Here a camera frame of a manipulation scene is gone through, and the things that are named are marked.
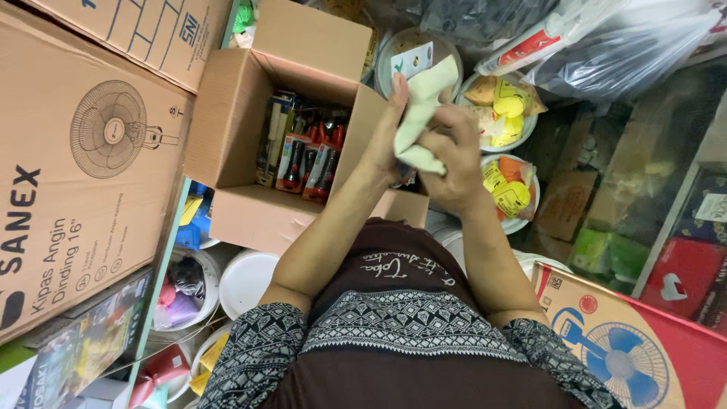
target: plastic bag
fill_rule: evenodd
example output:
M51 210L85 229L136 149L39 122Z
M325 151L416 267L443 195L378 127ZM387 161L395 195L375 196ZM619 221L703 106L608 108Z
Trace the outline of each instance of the plastic bag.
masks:
M634 98L676 70L719 17L713 11L594 33L550 56L523 80L599 103Z
M496 49L475 70L503 75L538 61L590 33L628 0L563 0L546 18Z
M166 275L177 291L200 299L204 298L204 271L202 265L194 258L184 257L178 263L169 264Z
M511 39L544 19L560 0L424 0L419 27L456 44Z

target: fan box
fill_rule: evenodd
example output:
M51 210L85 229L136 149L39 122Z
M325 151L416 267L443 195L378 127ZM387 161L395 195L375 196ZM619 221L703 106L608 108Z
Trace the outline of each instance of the fan box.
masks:
M0 1L0 344L150 262L194 96Z
M324 206L258 185L255 157L276 89L351 108L332 194L361 159L386 101L359 83L371 29L288 0L265 0L251 49L210 53L184 172L215 188L209 236L283 254ZM429 198L389 189L372 213L424 226Z
M532 282L553 330L625 407L727 407L723 335L540 262Z
M230 0L23 1L191 92L230 15Z

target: person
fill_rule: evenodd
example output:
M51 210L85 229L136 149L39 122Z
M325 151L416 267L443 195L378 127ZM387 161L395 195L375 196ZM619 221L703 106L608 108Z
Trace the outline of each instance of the person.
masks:
M420 174L462 220L467 276L423 230L368 220L391 183L409 91L394 93L361 161L242 314L198 409L620 408L548 326L483 187L467 110L418 144L447 168Z

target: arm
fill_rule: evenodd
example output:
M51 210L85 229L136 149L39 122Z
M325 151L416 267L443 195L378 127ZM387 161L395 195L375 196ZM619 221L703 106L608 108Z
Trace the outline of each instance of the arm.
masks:
M324 211L283 254L258 305L289 303L307 315L311 299L336 274L384 191L396 181L393 138L409 88L400 74L393 82L389 106L361 161Z
M419 144L444 162L447 174L440 177L422 173L421 178L432 198L460 215L467 278L477 304L497 327L516 318L547 324L497 220L492 195L482 185L479 134L474 118L466 109L442 106L434 120L448 127L452 137L427 132Z

